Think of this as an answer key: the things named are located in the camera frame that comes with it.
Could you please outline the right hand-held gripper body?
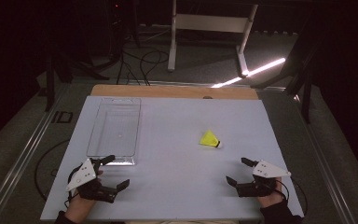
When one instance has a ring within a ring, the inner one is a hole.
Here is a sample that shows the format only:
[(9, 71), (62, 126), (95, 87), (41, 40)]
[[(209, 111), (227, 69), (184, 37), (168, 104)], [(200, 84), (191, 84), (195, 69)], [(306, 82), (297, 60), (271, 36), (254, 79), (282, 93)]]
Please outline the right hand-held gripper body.
[(259, 161), (257, 166), (252, 168), (254, 181), (245, 184), (237, 183), (237, 187), (235, 189), (240, 197), (268, 196), (276, 188), (276, 177), (291, 175), (289, 171), (264, 160)]

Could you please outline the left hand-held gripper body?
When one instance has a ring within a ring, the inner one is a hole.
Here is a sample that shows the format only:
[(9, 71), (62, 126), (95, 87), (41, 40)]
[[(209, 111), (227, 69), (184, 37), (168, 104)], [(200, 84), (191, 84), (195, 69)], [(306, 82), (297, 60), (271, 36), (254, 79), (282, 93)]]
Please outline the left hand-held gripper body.
[(113, 203), (118, 191), (104, 187), (98, 180), (101, 159), (87, 158), (81, 165), (76, 167), (68, 177), (66, 191), (67, 202), (79, 194), (84, 199)]

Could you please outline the clear plastic container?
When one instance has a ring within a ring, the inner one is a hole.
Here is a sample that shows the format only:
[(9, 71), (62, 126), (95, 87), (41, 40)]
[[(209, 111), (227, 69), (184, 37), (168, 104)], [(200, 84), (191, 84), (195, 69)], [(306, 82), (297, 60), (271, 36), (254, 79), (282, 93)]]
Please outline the clear plastic container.
[(134, 165), (141, 117), (140, 98), (101, 99), (92, 128), (87, 156), (103, 159), (107, 165)]

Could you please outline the yellow shuttlecock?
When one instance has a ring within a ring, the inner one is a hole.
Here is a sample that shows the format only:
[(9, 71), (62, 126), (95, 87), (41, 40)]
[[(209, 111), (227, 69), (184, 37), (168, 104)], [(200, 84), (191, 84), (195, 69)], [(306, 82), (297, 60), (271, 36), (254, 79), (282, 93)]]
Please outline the yellow shuttlecock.
[(216, 148), (220, 148), (222, 146), (221, 141), (215, 136), (215, 134), (211, 130), (208, 130), (203, 134), (199, 141), (199, 144), (202, 146)]

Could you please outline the person's right hand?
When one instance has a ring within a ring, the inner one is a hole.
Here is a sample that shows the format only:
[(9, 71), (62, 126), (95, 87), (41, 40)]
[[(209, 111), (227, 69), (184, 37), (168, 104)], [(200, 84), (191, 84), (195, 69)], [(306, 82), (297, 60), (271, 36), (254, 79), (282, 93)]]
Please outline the person's right hand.
[(267, 208), (276, 203), (281, 203), (283, 201), (282, 194), (282, 179), (280, 177), (275, 178), (276, 188), (275, 190), (268, 196), (257, 197), (262, 208)]

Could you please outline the person's left hand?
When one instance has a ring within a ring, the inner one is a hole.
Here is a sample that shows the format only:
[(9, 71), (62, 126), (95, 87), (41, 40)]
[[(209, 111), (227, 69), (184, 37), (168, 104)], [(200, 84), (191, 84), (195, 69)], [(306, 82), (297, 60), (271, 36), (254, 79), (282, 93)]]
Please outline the person's left hand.
[(64, 217), (73, 224), (81, 224), (86, 220), (95, 204), (95, 200), (84, 199), (77, 194), (70, 201), (67, 210), (64, 212)]

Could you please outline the black metal stand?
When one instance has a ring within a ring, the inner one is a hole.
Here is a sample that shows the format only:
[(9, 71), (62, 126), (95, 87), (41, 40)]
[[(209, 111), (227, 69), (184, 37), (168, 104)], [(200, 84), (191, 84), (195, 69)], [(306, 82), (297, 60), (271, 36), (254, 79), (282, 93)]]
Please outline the black metal stand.
[(279, 80), (291, 77), (292, 79), (284, 92), (287, 95), (295, 96), (299, 93), (301, 88), (304, 88), (301, 98), (301, 115), (307, 123), (310, 123), (309, 110), (311, 90), (311, 77), (310, 72), (308, 71), (308, 65), (313, 50), (312, 20), (315, 18), (315, 7), (311, 7), (305, 23), (299, 32), (296, 43), (283, 64), (281, 72), (274, 77), (269, 77), (267, 80), (253, 85), (253, 88), (265, 89)]
[(73, 79), (70, 74), (69, 66), (73, 66), (94, 79), (108, 80), (108, 77), (97, 74), (91, 68), (76, 61), (65, 52), (61, 51), (57, 46), (49, 44), (46, 55), (46, 88), (44, 88), (44, 94), (47, 97), (46, 112), (49, 112), (56, 101), (54, 81), (55, 75), (58, 75), (58, 78), (63, 83), (70, 83)]

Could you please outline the dark equipment rack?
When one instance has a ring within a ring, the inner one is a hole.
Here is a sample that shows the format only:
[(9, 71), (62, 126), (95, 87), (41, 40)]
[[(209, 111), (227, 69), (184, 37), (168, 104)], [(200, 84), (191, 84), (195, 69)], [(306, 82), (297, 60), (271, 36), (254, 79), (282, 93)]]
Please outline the dark equipment rack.
[(125, 38), (130, 35), (137, 47), (138, 37), (137, 5), (138, 0), (104, 0), (109, 33), (117, 49), (124, 46)]

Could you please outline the white metal table frame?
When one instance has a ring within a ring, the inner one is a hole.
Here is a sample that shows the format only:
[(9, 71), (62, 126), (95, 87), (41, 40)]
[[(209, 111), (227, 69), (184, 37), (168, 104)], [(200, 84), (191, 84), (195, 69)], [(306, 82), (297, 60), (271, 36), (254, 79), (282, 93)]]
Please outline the white metal table frame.
[(249, 76), (250, 71), (245, 61), (244, 50), (251, 33), (257, 9), (258, 5), (252, 5), (247, 18), (180, 14), (177, 12), (177, 0), (172, 0), (171, 46), (168, 70), (170, 72), (175, 70), (177, 30), (226, 32), (242, 34), (242, 41), (236, 47), (236, 52), (241, 69), (241, 77)]

